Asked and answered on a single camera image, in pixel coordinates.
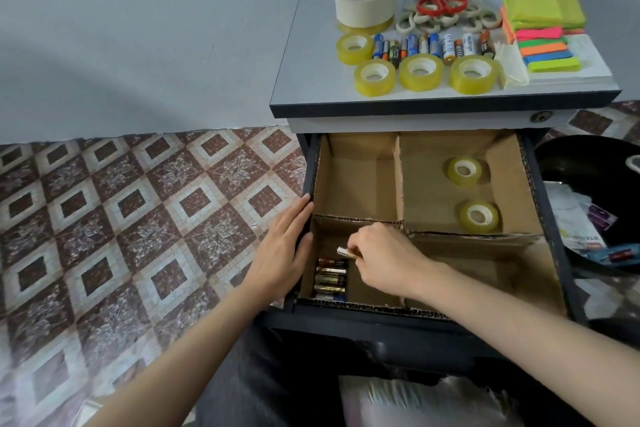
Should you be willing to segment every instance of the packaging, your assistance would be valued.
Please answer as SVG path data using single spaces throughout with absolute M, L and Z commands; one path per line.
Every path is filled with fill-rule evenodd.
M 453 184 L 447 166 L 457 156 L 483 166 L 476 186 Z M 311 219 L 314 249 L 297 300 L 389 314 L 446 317 L 427 305 L 366 286 L 349 261 L 346 302 L 313 299 L 318 257 L 340 259 L 360 227 L 382 221 L 401 230 L 432 259 L 539 307 L 566 315 L 556 264 L 543 235 L 518 136 L 511 130 L 331 133 L 316 152 Z M 491 234 L 472 235 L 458 222 L 469 199 L 499 211 Z

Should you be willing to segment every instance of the right hand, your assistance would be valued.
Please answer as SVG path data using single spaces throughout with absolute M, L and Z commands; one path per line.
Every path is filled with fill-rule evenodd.
M 365 284 L 384 293 L 420 300 L 420 283 L 429 273 L 449 269 L 425 257 L 398 230 L 374 223 L 349 237 L 348 248 L 359 250 L 356 260 Z

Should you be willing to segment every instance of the drawer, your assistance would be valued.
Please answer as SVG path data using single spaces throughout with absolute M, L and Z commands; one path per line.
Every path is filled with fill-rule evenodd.
M 475 185 L 452 183 L 459 156 L 477 160 Z M 496 355 L 484 342 L 427 305 L 388 296 L 362 282 L 349 262 L 347 302 L 316 300 L 318 257 L 340 258 L 358 228 L 397 227 L 426 255 L 447 262 L 539 307 L 581 323 L 570 266 L 533 157 L 530 140 L 512 130 L 314 134 L 305 192 L 316 203 L 308 226 L 314 249 L 300 283 L 266 325 L 365 341 L 420 341 L 451 354 Z M 499 213 L 497 228 L 474 234 L 460 208 L 483 199 Z

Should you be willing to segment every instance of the aa battery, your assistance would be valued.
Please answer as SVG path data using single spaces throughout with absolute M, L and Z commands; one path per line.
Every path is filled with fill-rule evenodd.
M 414 54 L 418 54 L 418 36 L 415 34 L 409 35 L 408 40 L 409 47 L 407 48 L 407 56 L 413 56 Z
M 408 38 L 405 36 L 402 38 L 402 40 L 400 41 L 400 61 L 402 61 L 404 58 L 406 58 L 406 52 L 407 49 L 409 47 L 409 42 L 408 42 Z
M 323 301 L 347 302 L 347 298 L 342 294 L 319 293 L 319 294 L 314 294 L 314 299 L 319 299 Z
M 400 45 L 395 39 L 389 42 L 389 63 L 395 67 L 400 66 Z
M 318 259 L 318 265 L 324 265 L 324 266 L 339 266 L 339 267 L 347 267 L 348 265 L 348 261 L 347 259 L 324 259 L 324 258 L 319 258 Z
M 495 49 L 493 47 L 493 41 L 491 40 L 491 33 L 489 32 L 489 29 L 483 29 L 478 41 L 480 43 L 480 54 L 493 59 L 495 56 Z
M 468 32 L 464 36 L 462 36 L 462 50 L 465 56 L 476 54 L 476 43 L 474 41 L 473 34 Z
M 316 274 L 314 281 L 316 282 L 316 284 L 327 284 L 329 286 L 344 287 L 346 279 L 344 276 L 340 275 Z
M 376 34 L 373 38 L 373 56 L 371 59 L 382 58 L 382 50 L 385 43 L 385 37 L 382 34 Z
M 338 267 L 316 267 L 316 273 L 346 276 L 347 269 L 346 268 L 342 269 Z
M 442 53 L 445 64 L 451 64 L 456 60 L 456 49 L 451 34 L 445 35 L 442 40 Z
M 382 43 L 382 59 L 385 61 L 389 61 L 389 41 L 384 41 Z
M 343 294 L 345 288 L 339 286 L 328 286 L 326 284 L 314 284 L 314 291 L 325 294 Z
M 429 54 L 433 54 L 436 58 L 442 58 L 440 38 L 437 34 L 429 34 Z
M 420 34 L 420 54 L 429 54 L 429 38 L 426 34 Z
M 462 58 L 462 56 L 465 55 L 465 52 L 462 49 L 462 39 L 456 39 L 453 44 L 456 49 L 456 58 Z

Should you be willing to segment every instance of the blue battery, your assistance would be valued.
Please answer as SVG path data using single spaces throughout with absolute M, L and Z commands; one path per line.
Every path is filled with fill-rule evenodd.
M 371 59 L 382 58 L 382 46 L 385 42 L 385 37 L 382 34 L 376 34 L 373 37 L 373 56 Z
M 442 58 L 439 41 L 440 38 L 437 34 L 429 34 L 429 54 L 433 54 L 436 58 Z
M 409 47 L 406 51 L 407 56 L 413 56 L 418 54 L 418 36 L 415 34 L 409 35 Z

